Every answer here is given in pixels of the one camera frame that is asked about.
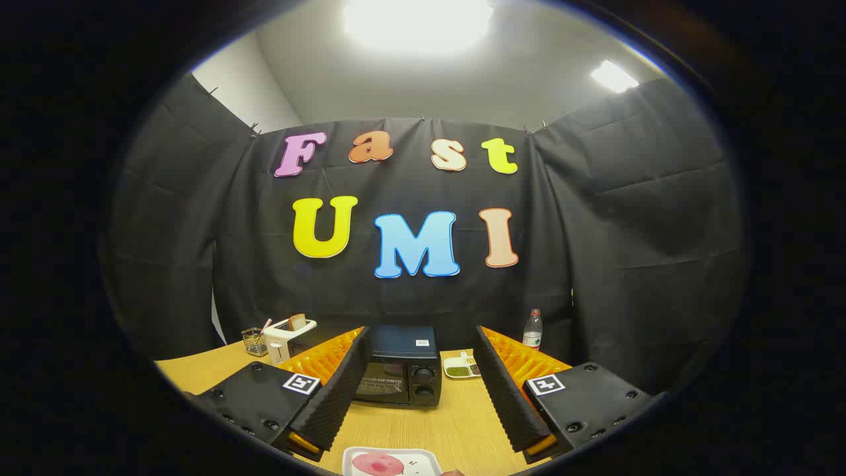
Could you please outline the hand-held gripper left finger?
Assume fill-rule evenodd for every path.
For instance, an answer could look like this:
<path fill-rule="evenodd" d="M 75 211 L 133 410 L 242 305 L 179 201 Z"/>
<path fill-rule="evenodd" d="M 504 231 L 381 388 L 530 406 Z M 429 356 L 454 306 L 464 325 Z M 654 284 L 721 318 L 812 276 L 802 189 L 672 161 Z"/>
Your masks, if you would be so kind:
<path fill-rule="evenodd" d="M 320 461 L 362 382 L 369 327 L 351 329 L 273 366 L 253 361 L 187 399 L 278 451 Z"/>

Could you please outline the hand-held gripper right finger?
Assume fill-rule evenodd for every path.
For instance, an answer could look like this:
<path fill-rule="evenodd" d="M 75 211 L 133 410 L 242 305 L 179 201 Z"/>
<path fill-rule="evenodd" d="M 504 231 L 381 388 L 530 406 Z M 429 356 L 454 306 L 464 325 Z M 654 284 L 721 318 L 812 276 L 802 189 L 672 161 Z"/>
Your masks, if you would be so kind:
<path fill-rule="evenodd" d="M 527 463 L 580 451 L 622 430 L 651 394 L 595 362 L 571 366 L 486 327 L 473 356 L 512 449 Z"/>

